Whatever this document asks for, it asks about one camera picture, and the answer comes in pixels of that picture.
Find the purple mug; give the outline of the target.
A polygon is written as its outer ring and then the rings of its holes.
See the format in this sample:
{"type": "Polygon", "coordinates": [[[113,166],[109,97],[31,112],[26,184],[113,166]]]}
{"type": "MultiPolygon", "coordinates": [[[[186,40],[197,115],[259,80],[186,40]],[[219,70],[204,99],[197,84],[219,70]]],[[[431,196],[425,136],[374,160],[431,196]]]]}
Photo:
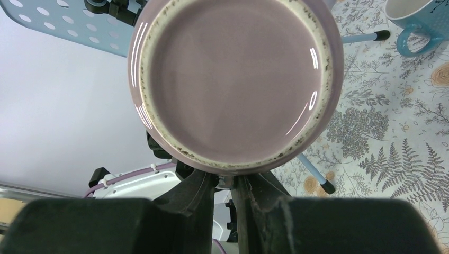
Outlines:
{"type": "Polygon", "coordinates": [[[327,127],[343,45],[323,1],[149,1],[128,76],[142,123],[171,156],[213,174],[257,174],[327,127]]]}

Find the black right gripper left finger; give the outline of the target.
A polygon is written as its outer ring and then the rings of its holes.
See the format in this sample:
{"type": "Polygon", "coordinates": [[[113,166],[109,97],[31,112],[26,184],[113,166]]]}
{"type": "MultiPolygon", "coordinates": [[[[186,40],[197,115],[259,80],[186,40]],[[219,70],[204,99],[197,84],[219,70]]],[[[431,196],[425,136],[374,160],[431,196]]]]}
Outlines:
{"type": "Polygon", "coordinates": [[[210,253],[217,176],[200,170],[155,200],[38,199],[1,253],[210,253]]]}

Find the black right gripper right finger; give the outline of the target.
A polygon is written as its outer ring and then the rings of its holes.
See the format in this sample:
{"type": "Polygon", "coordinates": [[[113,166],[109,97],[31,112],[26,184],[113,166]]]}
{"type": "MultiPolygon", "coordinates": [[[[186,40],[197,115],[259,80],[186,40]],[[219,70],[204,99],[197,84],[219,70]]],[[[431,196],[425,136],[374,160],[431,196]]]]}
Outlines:
{"type": "Polygon", "coordinates": [[[272,173],[235,177],[232,197],[240,253],[439,253],[402,200],[293,197],[272,173]]]}

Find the blue dotted mug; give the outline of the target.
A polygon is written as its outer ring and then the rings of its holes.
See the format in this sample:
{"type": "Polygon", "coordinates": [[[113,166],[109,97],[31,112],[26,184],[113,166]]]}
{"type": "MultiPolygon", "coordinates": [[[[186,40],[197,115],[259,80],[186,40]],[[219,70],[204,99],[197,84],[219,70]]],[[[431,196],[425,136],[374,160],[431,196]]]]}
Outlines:
{"type": "Polygon", "coordinates": [[[448,1],[388,0],[384,11],[389,21],[403,29],[396,46],[404,57],[423,55],[448,41],[448,1]],[[416,52],[408,47],[412,34],[429,39],[416,52]]]}

